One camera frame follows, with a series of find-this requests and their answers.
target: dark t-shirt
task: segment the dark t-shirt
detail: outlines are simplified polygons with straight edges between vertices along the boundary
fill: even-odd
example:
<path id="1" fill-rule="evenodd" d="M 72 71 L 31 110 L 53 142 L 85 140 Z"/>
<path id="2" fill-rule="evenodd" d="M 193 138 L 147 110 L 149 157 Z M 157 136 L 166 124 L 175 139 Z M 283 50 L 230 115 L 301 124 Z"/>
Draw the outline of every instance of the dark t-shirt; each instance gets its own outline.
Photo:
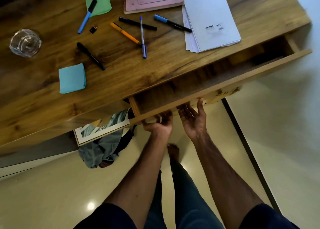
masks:
<path id="1" fill-rule="evenodd" d="M 133 220 L 120 207 L 102 204 L 90 216 L 82 220 L 74 229 L 80 228 L 125 228 L 136 229 Z M 266 204 L 254 207 L 243 219 L 239 229 L 297 229 L 284 216 Z"/>

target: glass of water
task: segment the glass of water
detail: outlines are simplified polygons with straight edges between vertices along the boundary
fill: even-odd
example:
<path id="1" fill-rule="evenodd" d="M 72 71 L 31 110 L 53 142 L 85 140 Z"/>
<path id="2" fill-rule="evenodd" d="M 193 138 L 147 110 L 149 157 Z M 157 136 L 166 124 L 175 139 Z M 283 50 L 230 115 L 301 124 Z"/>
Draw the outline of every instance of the glass of water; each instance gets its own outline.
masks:
<path id="1" fill-rule="evenodd" d="M 33 57 L 41 47 L 42 41 L 32 30 L 21 29 L 10 41 L 10 49 L 14 54 L 23 57 Z"/>

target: jeans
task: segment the jeans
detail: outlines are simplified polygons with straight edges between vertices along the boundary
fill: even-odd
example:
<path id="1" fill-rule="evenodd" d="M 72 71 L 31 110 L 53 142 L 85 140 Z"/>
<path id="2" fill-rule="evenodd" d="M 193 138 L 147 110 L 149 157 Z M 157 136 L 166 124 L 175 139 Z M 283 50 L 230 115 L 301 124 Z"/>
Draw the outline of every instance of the jeans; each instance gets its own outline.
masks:
<path id="1" fill-rule="evenodd" d="M 175 190 L 176 229 L 223 229 L 222 223 L 199 194 L 183 166 L 171 160 Z M 144 229 L 166 229 L 162 213 L 161 170 Z"/>

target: bare foot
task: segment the bare foot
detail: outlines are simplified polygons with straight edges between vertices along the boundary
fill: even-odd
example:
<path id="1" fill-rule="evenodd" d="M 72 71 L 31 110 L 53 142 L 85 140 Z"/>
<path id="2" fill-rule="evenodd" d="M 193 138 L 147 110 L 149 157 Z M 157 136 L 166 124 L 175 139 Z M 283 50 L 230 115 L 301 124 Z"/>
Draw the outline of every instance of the bare foot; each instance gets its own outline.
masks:
<path id="1" fill-rule="evenodd" d="M 169 157 L 170 159 L 179 161 L 179 153 L 180 153 L 180 149 L 179 147 L 177 147 L 177 145 L 169 143 L 167 145 L 168 148 L 168 153 L 169 153 Z"/>

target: blue marker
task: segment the blue marker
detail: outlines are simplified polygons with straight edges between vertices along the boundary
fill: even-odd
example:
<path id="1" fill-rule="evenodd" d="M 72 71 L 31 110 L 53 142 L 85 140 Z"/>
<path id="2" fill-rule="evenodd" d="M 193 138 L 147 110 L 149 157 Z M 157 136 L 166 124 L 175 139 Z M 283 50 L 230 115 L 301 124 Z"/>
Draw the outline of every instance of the blue marker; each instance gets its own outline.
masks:
<path id="1" fill-rule="evenodd" d="M 98 2 L 97 0 L 92 0 L 91 4 L 90 4 L 90 6 L 89 6 L 89 9 L 88 9 L 88 13 L 87 13 L 87 15 L 85 16 L 85 18 L 84 18 L 84 20 L 83 20 L 83 22 L 82 22 L 82 24 L 81 24 L 81 26 L 80 26 L 80 29 L 78 30 L 78 34 L 81 34 L 81 33 L 82 33 L 82 31 L 83 31 L 86 23 L 88 22 L 88 20 L 89 20 L 89 18 L 90 18 L 90 15 L 91 15 L 92 12 L 94 11 L 94 7 L 96 6 L 97 2 Z"/>
<path id="2" fill-rule="evenodd" d="M 140 27 L 141 27 L 141 40 L 142 40 L 142 56 L 146 59 L 146 45 L 144 44 L 144 37 L 143 37 L 143 25 L 142 25 L 142 16 L 140 16 Z"/>
<path id="3" fill-rule="evenodd" d="M 183 31 L 187 31 L 187 32 L 192 33 L 192 29 L 189 29 L 187 27 L 179 25 L 179 24 L 177 24 L 175 22 L 172 22 L 172 21 L 170 21 L 170 20 L 168 20 L 168 19 L 166 19 L 164 17 L 161 17 L 159 15 L 155 14 L 154 16 L 155 16 L 155 18 L 154 18 L 155 20 L 161 21 L 161 22 L 163 22 L 163 23 L 165 23 L 167 25 L 171 25 L 174 29 L 179 29 L 179 30 L 183 30 Z"/>

